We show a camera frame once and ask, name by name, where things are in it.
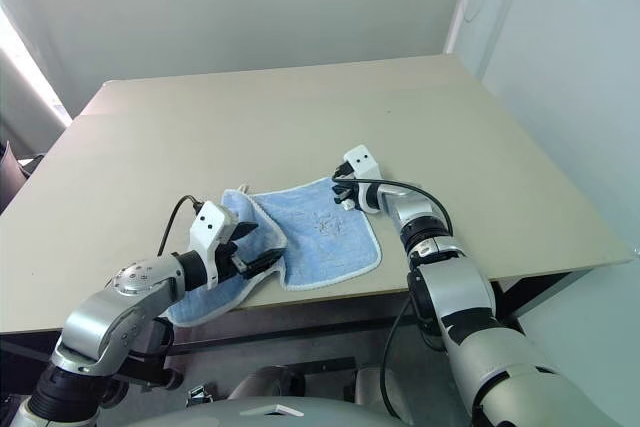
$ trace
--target floor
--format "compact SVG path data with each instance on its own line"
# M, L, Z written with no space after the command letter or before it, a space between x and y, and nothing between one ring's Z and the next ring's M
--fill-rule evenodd
M225 314L192 329L177 329L176 343L237 336L256 332L317 326L397 314L405 294L317 302ZM317 337L283 338L225 345L168 360L185 374L174 391L154 389L141 393L132 386L114 409L105 410L99 425L116 426L185 408L189 389L214 382L221 398L248 374L265 365L292 364L355 357L358 367L379 365L388 329L375 329ZM445 354L431 351L415 328L400 327L389 356L415 425L467 427L469 418L454 385ZM352 370L308 375L307 396L343 398Z

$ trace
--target table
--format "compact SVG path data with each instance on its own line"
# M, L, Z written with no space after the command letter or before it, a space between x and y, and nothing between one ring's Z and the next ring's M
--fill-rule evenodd
M449 210L491 279L629 261L589 200L453 56L104 84L0 217L0 331L60 327L119 268L153 256L175 201L331 175L364 143L385 177ZM191 209L168 251L184 249ZM373 272L309 291L263 282L244 307L406 288L391 222Z

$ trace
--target beige table top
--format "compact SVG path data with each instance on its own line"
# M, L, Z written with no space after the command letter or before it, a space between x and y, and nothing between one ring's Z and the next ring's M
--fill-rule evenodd
M175 201L218 201L330 175L364 143L387 178L437 195L492 279L631 259L587 198L455 57L106 83L0 217L0 331L60 327L134 260L155 255ZM167 249L187 245L192 211ZM373 272L285 292L275 278L244 306L406 288L391 222L371 217Z

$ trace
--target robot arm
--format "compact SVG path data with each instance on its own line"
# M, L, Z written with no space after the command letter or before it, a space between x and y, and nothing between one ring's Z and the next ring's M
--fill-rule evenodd
M409 261L416 316L425 331L442 338L473 425L618 425L524 335L496 320L493 290L453 237L436 199L414 186L385 185L365 146L349 151L344 161L333 177L335 200L345 208L383 211L393 220Z
M95 425L107 382L129 355L143 327L179 302L185 292L235 276L250 278L275 263L272 249L245 263L233 240L256 224L238 222L227 209L205 202L189 233L189 250L120 269L107 286L85 300L65 322L34 394L13 426Z

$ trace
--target blue towel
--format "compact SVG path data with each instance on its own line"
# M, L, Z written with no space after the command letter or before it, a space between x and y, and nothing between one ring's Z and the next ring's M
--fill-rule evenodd
M252 279L240 276L213 290L200 287L168 311L182 327L211 320L240 304L262 279L280 272L285 290L308 290L335 284L376 268L382 257L369 221L360 211L345 211L333 201L333 182L311 184L248 196L227 190L222 205L241 221L258 228L236 241L238 254L251 261L268 249L286 247L284 256Z

